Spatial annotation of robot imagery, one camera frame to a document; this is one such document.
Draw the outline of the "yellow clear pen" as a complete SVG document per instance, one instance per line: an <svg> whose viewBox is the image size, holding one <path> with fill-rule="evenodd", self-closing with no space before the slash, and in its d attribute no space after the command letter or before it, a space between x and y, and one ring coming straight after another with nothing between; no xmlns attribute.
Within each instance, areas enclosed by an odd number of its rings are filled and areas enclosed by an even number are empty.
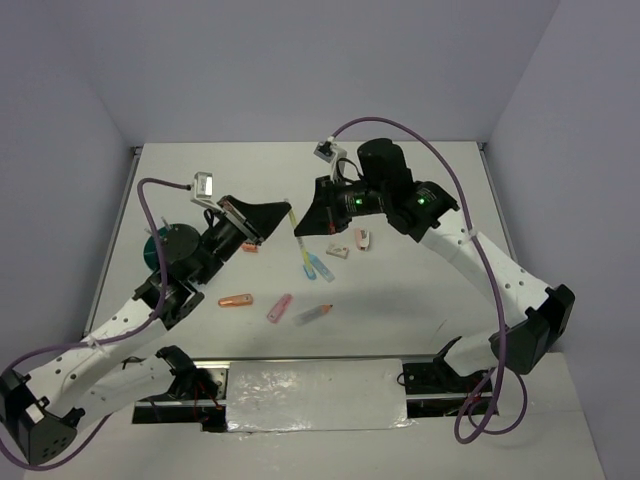
<svg viewBox="0 0 640 480"><path fill-rule="evenodd" d="M295 230L297 225L298 225L298 223L297 223L297 219L296 219L296 216L295 216L295 213L294 213L293 209L291 209L289 211L289 220L290 220L292 229ZM300 253L301 253L301 256L302 256L303 266L304 265L312 266L311 263L310 263L308 252L307 252L307 249L306 249L306 247L304 245L303 239L301 237L298 237L297 234L294 234L294 238L295 238L295 240L296 240L296 242L298 244L298 247L299 247L299 250L300 250Z"/></svg>

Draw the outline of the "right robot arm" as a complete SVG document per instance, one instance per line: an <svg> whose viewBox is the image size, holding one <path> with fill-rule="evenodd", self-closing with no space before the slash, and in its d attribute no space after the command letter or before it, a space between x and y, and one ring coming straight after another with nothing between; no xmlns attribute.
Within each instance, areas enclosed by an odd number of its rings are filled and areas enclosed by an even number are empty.
<svg viewBox="0 0 640 480"><path fill-rule="evenodd" d="M471 374L504 365L529 374L564 334L575 303L564 284L552 287L528 273L481 232L468 226L458 202L440 185L417 181L404 152L385 138L357 149L357 180L342 173L345 150L333 140L319 143L315 155L330 174L315 180L311 205L295 228L298 237L333 235L355 217L382 214L400 234L446 260L503 314L505 330L461 337L440 352L436 383L457 391Z"/></svg>

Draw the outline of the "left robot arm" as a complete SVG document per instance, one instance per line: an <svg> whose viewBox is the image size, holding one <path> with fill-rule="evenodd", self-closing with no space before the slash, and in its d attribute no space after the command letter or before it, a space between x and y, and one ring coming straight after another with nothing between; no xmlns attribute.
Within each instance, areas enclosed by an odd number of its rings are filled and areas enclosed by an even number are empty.
<svg viewBox="0 0 640 480"><path fill-rule="evenodd" d="M21 374L1 376L1 423L19 448L17 464L47 471L70 460L67 449L86 428L101 427L114 412L138 400L175 399L217 385L181 348L159 348L141 360L138 350L185 320L205 295L201 287L240 249L262 244L287 216L286 201L249 204L231 195L207 205L205 230L171 224L151 240L157 265L110 319L80 342L51 348L53 358Z"/></svg>

